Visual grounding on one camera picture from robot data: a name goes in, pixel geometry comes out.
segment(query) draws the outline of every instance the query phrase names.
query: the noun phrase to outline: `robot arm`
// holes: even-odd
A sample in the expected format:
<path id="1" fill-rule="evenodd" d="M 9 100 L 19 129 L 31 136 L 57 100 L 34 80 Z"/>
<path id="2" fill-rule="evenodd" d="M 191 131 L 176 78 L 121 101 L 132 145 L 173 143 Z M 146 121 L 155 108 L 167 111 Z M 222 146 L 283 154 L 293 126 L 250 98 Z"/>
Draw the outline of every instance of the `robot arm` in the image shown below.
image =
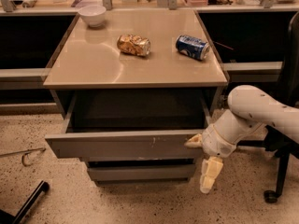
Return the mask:
<path id="1" fill-rule="evenodd" d="M 252 86 L 239 86 L 228 96 L 229 109 L 202 134 L 185 143 L 186 147 L 201 147 L 209 155 L 203 160 L 200 189 L 209 193 L 237 143 L 265 125 L 272 126 L 299 143 L 299 109 L 284 105 L 267 93 Z"/>

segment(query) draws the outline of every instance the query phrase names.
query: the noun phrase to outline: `floor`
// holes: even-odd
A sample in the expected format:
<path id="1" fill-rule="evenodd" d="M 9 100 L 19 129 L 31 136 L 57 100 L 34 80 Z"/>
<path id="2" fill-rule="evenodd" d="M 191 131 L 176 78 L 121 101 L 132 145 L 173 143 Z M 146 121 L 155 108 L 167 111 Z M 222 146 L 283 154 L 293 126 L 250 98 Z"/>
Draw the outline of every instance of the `floor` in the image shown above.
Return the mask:
<path id="1" fill-rule="evenodd" d="M 15 215 L 41 180 L 50 190 L 31 209 L 28 224 L 82 223 L 298 223 L 299 161 L 291 157 L 283 196 L 266 203 L 278 160 L 261 148 L 239 147 L 209 194 L 199 190 L 200 161 L 189 182 L 150 182 L 97 187 L 77 159 L 58 160 L 44 140 L 59 133 L 62 117 L 50 106 L 0 107 L 0 154 L 45 147 L 44 153 L 0 161 L 0 209 Z"/>

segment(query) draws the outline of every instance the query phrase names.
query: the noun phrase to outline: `desk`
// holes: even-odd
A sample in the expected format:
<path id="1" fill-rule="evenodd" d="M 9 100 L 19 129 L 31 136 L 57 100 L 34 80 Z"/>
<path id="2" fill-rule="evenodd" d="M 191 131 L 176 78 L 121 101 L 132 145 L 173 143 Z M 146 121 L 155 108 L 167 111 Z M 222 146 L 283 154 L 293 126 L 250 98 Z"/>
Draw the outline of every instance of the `desk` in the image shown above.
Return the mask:
<path id="1" fill-rule="evenodd" d="M 123 34 L 147 37 L 149 57 L 121 53 Z M 97 183 L 190 178 L 200 151 L 183 143 L 227 79 L 212 51 L 202 62 L 177 52 L 183 34 L 206 40 L 194 11 L 112 10 L 96 29 L 78 20 L 44 82 L 64 116 L 46 136 L 56 156 L 85 161 Z"/>

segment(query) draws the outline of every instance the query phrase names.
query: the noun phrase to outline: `chair wheel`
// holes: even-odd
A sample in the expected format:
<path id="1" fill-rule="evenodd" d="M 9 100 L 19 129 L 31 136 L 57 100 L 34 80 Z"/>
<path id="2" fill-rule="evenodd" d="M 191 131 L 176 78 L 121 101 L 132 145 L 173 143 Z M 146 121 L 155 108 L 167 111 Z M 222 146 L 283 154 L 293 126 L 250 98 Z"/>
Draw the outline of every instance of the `chair wheel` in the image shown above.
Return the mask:
<path id="1" fill-rule="evenodd" d="M 263 197 L 266 203 L 276 203 L 278 201 L 278 196 L 273 190 L 265 191 Z"/>

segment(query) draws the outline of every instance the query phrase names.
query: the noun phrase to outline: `white bowl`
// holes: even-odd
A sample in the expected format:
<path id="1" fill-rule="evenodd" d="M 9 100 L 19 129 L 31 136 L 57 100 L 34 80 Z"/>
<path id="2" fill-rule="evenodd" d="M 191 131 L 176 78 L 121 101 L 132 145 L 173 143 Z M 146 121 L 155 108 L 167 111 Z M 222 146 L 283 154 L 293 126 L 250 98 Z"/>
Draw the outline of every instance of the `white bowl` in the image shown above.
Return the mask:
<path id="1" fill-rule="evenodd" d="M 100 5 L 89 5 L 81 8 L 78 14 L 91 27 L 98 27 L 105 20 L 106 8 Z"/>

